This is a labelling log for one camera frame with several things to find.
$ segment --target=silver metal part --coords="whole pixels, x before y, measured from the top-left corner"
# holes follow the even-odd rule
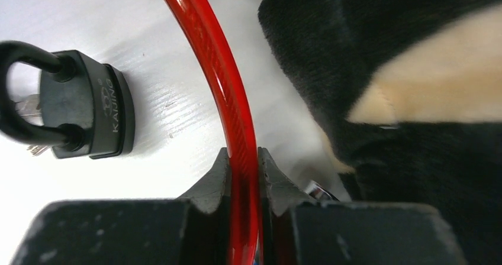
[[[16,102],[16,111],[27,121],[33,122],[41,120],[40,95],[29,95],[23,101]],[[37,157],[49,148],[49,146],[30,145],[27,150],[30,151],[34,157]]]
[[[49,146],[30,145],[27,150],[30,151],[34,157],[37,157],[48,149]]]
[[[16,110],[23,118],[34,118],[42,116],[40,110],[40,96],[28,95],[23,101],[16,102]]]
[[[328,190],[322,188],[317,182],[311,181],[307,186],[305,192],[309,194],[311,197],[316,198],[317,200],[334,200],[338,201],[338,199],[331,194]]]

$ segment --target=red cable lock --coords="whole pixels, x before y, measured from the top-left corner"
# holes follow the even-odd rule
[[[209,2],[165,1],[202,67],[225,132],[232,171],[228,263],[251,265],[261,214],[256,137],[244,86]]]

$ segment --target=white surface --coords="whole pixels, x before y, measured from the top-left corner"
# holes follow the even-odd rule
[[[247,91],[258,145],[306,186],[337,192],[315,124],[263,38],[260,0],[209,0]],[[37,212],[52,201],[174,198],[212,165],[225,145],[200,66],[163,0],[0,0],[0,40],[48,51],[77,49],[123,71],[136,108],[136,143],[125,157],[31,157],[0,134],[0,264],[7,264]],[[37,92],[38,71],[18,65],[12,97]]]

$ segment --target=black plush fabric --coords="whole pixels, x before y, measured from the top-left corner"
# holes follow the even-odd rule
[[[343,177],[351,196],[437,207],[470,264],[502,264],[502,124],[382,128],[346,117],[380,65],[496,4],[502,0],[263,0],[258,13],[334,154],[356,169]]]

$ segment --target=padlock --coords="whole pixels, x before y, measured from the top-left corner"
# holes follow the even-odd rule
[[[19,116],[7,91],[16,62],[41,70],[42,126]],[[134,105],[121,72],[76,51],[49,53],[20,41],[0,43],[0,130],[21,143],[52,146],[58,159],[92,159],[130,153]]]

